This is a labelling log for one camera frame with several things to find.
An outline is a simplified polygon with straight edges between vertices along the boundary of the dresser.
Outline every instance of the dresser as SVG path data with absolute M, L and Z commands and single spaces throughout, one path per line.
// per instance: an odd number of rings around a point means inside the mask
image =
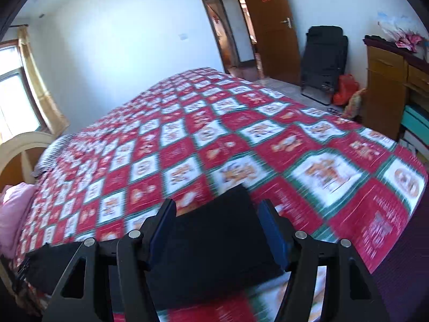
M 390 43 L 364 40 L 368 51 L 368 90 L 362 124 L 398 140 L 404 109 L 429 110 L 429 64 Z

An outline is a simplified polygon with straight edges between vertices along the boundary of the silver screw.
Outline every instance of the silver screw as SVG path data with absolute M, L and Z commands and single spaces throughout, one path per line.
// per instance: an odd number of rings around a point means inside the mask
M 304 240 L 305 238 L 307 238 L 307 234 L 305 233 L 305 231 L 301 231 L 301 230 L 295 232 L 295 236 L 300 240 Z
M 128 233 L 128 236 L 131 237 L 131 238 L 137 238 L 137 237 L 140 236 L 140 231 L 138 231 L 138 230 L 131 230 Z
M 87 247 L 91 247 L 93 244 L 95 243 L 95 240 L 91 237 L 91 238 L 87 238 L 83 244 Z
M 351 242 L 350 242 L 350 240 L 348 240 L 348 239 L 346 239 L 346 238 L 343 238 L 343 239 L 340 241 L 340 243 L 341 243 L 341 245 L 342 245 L 343 247 L 346 247 L 346 248 L 349 248 L 349 247 L 351 246 Z

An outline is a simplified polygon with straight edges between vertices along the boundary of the red and white blanket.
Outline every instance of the red and white blanket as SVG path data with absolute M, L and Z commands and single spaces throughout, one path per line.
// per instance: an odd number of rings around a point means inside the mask
M 40 182 L 14 265 L 46 242 L 119 238 L 167 197 L 180 215 L 239 183 L 255 202 L 269 198 L 297 230 L 350 239 L 372 272 L 417 207 L 427 174 L 410 151 L 371 129 L 210 68 L 190 70 L 71 141 Z M 271 321 L 285 284 L 160 317 Z M 320 307 L 315 298 L 310 319 Z

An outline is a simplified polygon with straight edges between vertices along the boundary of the wooden headboard panel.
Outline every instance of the wooden headboard panel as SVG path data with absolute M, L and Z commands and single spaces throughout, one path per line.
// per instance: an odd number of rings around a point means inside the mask
M 31 172 L 54 136 L 43 132 L 22 133 L 0 145 L 0 192 L 6 185 L 34 184 Z

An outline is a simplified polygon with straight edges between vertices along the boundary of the red plastic bag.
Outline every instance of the red plastic bag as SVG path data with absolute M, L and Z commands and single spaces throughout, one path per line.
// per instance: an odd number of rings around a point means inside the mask
M 341 75 L 338 80 L 338 92 L 334 94 L 332 102 L 335 105 L 346 105 L 351 96 L 359 90 L 359 82 L 353 75 Z

